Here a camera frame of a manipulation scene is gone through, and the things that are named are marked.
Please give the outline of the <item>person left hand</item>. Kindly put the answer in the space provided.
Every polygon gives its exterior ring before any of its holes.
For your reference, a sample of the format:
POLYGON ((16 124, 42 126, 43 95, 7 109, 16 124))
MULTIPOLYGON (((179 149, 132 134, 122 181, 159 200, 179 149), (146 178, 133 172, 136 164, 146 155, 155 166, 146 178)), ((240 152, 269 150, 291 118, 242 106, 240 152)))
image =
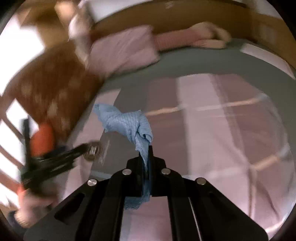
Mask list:
POLYGON ((45 195, 34 194, 30 189, 24 189, 20 184, 17 190, 19 209, 14 214, 17 223, 23 228, 29 228, 49 213, 58 202, 58 188, 53 185, 45 195))

